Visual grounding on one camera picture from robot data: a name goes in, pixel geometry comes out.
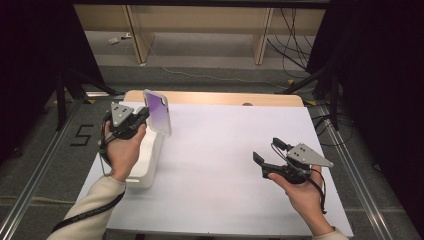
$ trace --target black cable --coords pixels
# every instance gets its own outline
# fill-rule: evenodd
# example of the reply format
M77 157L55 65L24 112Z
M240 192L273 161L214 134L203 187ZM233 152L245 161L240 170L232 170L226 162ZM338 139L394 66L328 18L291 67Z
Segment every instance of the black cable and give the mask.
M316 117L313 117L313 118L311 118L311 119L312 119L312 120L315 120L315 119L318 119L318 118L323 118L323 117L328 117L328 116L330 116L330 114L321 115L321 116L316 116Z
M326 144L326 143L320 143L320 144L321 144L321 146L325 146L325 147L339 147L341 145L346 144L352 138L352 136L353 136L353 127L352 127L352 130L350 131L349 137L347 139L345 139L343 142L338 143L338 144Z
M274 152L275 152L275 153L277 153L277 155L278 155L278 156L280 156L280 157L281 157L284 161L288 162L288 161L287 161L286 156L284 156L283 152L281 152L281 149L280 149L279 147L275 146L275 144L274 144L274 143L271 143L271 148L272 148L272 150L274 150Z
M103 118L102 120L102 130L100 133L100 146L99 146L99 156L100 156L100 161L105 161L109 166L111 166L111 162L109 160L109 157L107 156L107 149L106 149L106 136L105 136L105 127L106 127L106 122L110 119L112 113L108 112L106 114L106 116Z
M330 118L330 114L323 116L316 124L315 124L315 130L317 130L318 126L321 125L321 123L324 122L324 120L327 120Z
M85 213L78 214L78 215L76 215L74 217L71 217L71 218L68 218L68 219L65 219L65 220L61 221L56 226L54 226L54 228L52 230L52 233L55 232L55 231L57 231L57 230L59 230L59 229L61 229L61 228L63 228L63 227L66 227L66 226L71 225L73 223L76 223L76 222L79 222L81 220L87 219L89 217L93 217L93 216L99 215L101 213L104 213L104 212L112 209L113 207L116 206L116 204L118 204L121 201L122 197L124 197L124 194L125 194L125 191L123 193L119 194L115 199L113 199L112 202L110 202L110 203L108 203L108 204L106 204L104 206L101 206L99 208L96 208L96 209L87 211Z
M320 193L320 195L321 195L321 211L322 211L322 213L323 214L326 214L327 213L327 211L325 211L324 210L324 205L325 205L325 197L326 197L326 195L327 195L327 186L326 186L326 184L325 184L325 179L324 179L324 177L322 176L322 174L319 172L319 171L317 171L317 170L315 170L315 169L311 169L311 171L314 171L314 172L317 172L320 176L321 176L321 179L322 179L322 183L323 183L323 185L324 185L324 191L321 189L321 187L320 186L318 186L318 184L316 183L316 182L314 182L311 178L308 178L308 180L309 180L309 182L310 183L312 183L312 185L314 185L314 187L318 190L318 192Z
M319 137L319 136L321 136L321 134L323 134L323 133L325 132L325 130L327 130L327 128L328 128L329 126L330 126L330 125L325 126L325 128L324 128L324 129L322 129L322 131L321 131L321 132L317 133L317 136L318 136L318 137Z
M287 48L288 50L291 50L291 51L294 51L294 52L299 52L299 50L296 50L296 49L293 49L293 48L291 48L291 47L288 47L288 46L284 45L284 43L282 43L282 42L280 41L280 39L278 39L278 36L277 36L277 35L274 35L274 37L275 37L275 39L277 40L277 42L278 42L281 46L283 46L283 47ZM306 52L302 52L302 53L303 53L303 54L305 54L305 55L311 55L310 53L306 53Z
M271 45L271 47L273 47L275 49L276 52L278 52L279 54L283 55L283 57L288 58L291 62L293 62L294 64L296 64L297 66L299 66L300 68L302 68L303 70L306 70L306 68L302 65L300 65L300 63L296 62L296 60L294 60L293 58L289 57L287 54L285 54L284 52L281 52L277 47L275 47L271 41L269 39L267 39L268 43Z
M296 39L296 27L295 27L295 24L294 24L295 23L295 20L296 20L296 8L292 8L292 26L291 26L291 28L290 28L289 23L288 23L288 21L286 19L286 16L284 15L284 12L283 12L283 9L282 8L280 8L280 12L281 12L281 15L283 16L283 19L286 22L286 26L287 26L287 28L289 29L289 32L290 32L289 39L287 41L287 46L289 44L290 37L293 37L293 40L294 40L294 42L296 44L296 49L297 49L297 54L299 56L299 60L301 61L302 65L305 67L305 64L302 61L302 57L300 56L300 53L302 53L302 56L305 59L305 61L306 62L308 62L308 61L307 61L305 55L303 54L303 51L300 48L299 43L298 43L298 41Z
M309 47L312 48L312 44L309 42L308 38L306 36L303 36L303 37L305 38L306 42L309 44Z

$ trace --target white sleeve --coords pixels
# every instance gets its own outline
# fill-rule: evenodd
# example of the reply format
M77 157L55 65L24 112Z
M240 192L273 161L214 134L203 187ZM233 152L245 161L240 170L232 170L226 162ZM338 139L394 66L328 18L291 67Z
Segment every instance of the white sleeve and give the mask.
M348 238L340 232L339 229L335 229L334 232L327 233L321 236L314 236L312 240L347 240Z
M112 177L101 177L97 180L87 193L69 210L65 220L81 213L102 207L125 191L125 183ZM88 217L76 223L67 225L52 233L47 239L102 239L106 225L112 214L112 209L98 215Z

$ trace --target hand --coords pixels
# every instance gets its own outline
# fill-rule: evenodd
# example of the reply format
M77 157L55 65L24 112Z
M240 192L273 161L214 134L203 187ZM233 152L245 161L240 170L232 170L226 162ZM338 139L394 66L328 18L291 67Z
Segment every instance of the hand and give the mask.
M110 132L110 121L105 125L105 136ZM107 155L112 165L111 176L118 181L125 182L131 169L137 163L140 155L140 145L146 135L146 125L138 128L137 134L128 140L114 139L107 144Z
M313 166L312 168L321 172L320 166ZM314 236L334 231L322 214L321 196L312 183L306 181L302 184L291 184L276 173L270 173L268 177L286 191L291 205L305 220ZM318 186L322 186L322 179L319 173L312 171L311 180Z

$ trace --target wire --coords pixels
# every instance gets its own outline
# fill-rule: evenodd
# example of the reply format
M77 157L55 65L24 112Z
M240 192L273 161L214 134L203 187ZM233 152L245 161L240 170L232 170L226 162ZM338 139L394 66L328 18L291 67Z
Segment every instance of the wire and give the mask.
M319 133L317 133L317 136L319 137L319 136L321 136L321 134L323 134L324 132L325 132L325 130L327 130L328 129L328 127L329 127L330 125L327 125L327 126L325 126L325 128L321 131L321 132L319 132Z
M317 128L319 127L319 125L321 125L321 123L323 123L324 122L324 120L327 120L327 119L329 119L330 118L330 114L328 114L328 115L325 115L325 116L322 116L321 118L320 118L320 120L315 124L315 130L317 130Z
M284 22L286 23L286 26L287 26L287 28L288 28L288 30L290 32L289 39L287 40L287 44L286 45L287 46L289 45L290 39L291 39L291 37L293 37L293 40L294 40L294 42L296 44L296 49L297 49L297 54L299 56L299 60L301 61L303 67L306 68L305 67L305 64L302 61L302 57L300 56L300 53L302 53L302 56L305 59L306 63L308 61L307 61L305 55L303 54L303 51L300 48L299 43L298 43L298 41L296 39L296 27L295 27L295 24L294 24L295 21L296 21L296 8L292 8L292 24L291 24L291 27L289 26L289 23L287 21L286 16L284 15L284 12L283 12L283 9L282 8L280 8L280 12L281 12L281 15L283 16Z
M311 171L317 172L322 179L322 183L324 185L324 191L321 190L320 186L318 186L318 184L316 184L316 182L314 182L311 178L308 178L308 180L312 183L312 185L315 186L315 188L318 190L318 192L321 194L321 210L323 214L326 214L327 212L324 211L324 205L325 205L325 197L327 195L327 186L325 184L325 179L324 176L322 176L321 172L315 170L315 169L311 169Z
M185 72L179 72L179 71L171 71L168 70L167 68L163 67L162 68L168 72L168 73L172 73L172 74L181 74L181 75L185 75L188 77L195 77L195 78L210 78L210 79L215 79L215 80L219 80L219 81L240 81L240 82L245 82L245 83L266 83L281 89L288 89L287 87L283 87L271 82L267 82L267 81L260 81L260 80L245 80L245 79L241 79L241 78L218 78L218 77L214 77L214 76L209 76L209 75L194 75L194 74L188 74Z
M332 125L333 125L332 123L328 124L328 125L326 126L326 128L325 128L325 129L327 129L328 127L330 127L330 126L332 126ZM351 140L351 139L352 139L353 132L354 132L354 131L353 131L354 126L353 126L353 125L350 125L349 127L351 127L350 134L349 134L349 136L348 136L345 140L343 140L343 142L338 143L338 144L320 143L320 144L321 144L321 146L325 146L325 147L339 147L339 146L342 146L342 145L346 144L349 140Z
M284 43L282 43L281 41L280 41L280 39L278 39L278 36L277 35L274 35L274 37L275 37L275 39L277 40L277 42L281 45L281 46L283 46L283 47L285 47L285 48L287 48L288 50L291 50L291 51L294 51L294 52L299 52L299 49L293 49L293 48L291 48L291 47L288 47L288 46L286 46L286 45L284 45ZM310 53L306 53L306 52L302 52L303 54L305 54L305 55L311 55Z
M125 46L125 47L118 47L118 44L119 43L117 43L117 44L113 44L113 45L108 45L108 47L110 47L110 48L118 48L118 49L125 49L125 55L127 56L127 58L129 59L129 60L131 60L132 62L134 62L134 63L137 63L138 64L138 62L137 62L137 60L136 59L132 59L132 58L130 58L130 54L128 53L128 49L130 49L131 47L133 47L133 44L132 43L130 43L130 44L128 44L127 46Z
M302 65L300 65L300 63L296 62L293 58L289 57L287 54L285 54L284 52L281 52L277 47L275 47L271 41L269 39L267 39L267 42L271 45L272 48L275 49L276 52L278 52L279 54L283 55L283 57L288 58L291 62L293 62L294 64L296 64L297 66L299 66L300 68L302 68L303 70L305 70L306 68Z
M305 38L306 42L309 44L309 47L311 47L311 48L312 48L312 44L309 42L308 38L307 38L306 36L303 36L303 37Z
M284 161L288 162L288 161L287 161L286 156L284 156L284 154L283 154L283 152L281 151L281 149L280 149L280 148L278 148L277 146L275 146L275 144L274 144L274 143L271 143L271 148L272 148L272 150L274 150L274 152L275 152L275 153L277 153L277 155L278 155L278 156L280 156L280 157L281 157Z
M106 122L110 119L112 113L108 112L102 120L101 125L101 132L100 132L100 149L99 149L99 157L100 157L100 164L102 166L103 175L107 176L105 172L105 167L103 166L103 161L106 162L109 166L111 165L108 156L107 156L107 146L106 146L106 137L105 137L105 130L106 130Z

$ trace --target phone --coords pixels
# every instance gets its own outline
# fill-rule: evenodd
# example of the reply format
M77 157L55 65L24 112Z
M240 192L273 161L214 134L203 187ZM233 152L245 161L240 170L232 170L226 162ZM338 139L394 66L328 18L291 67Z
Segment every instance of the phone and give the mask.
M146 89L143 91L144 102L149 108L150 117L147 125L156 133L171 136L171 118L169 115L168 99L157 92Z

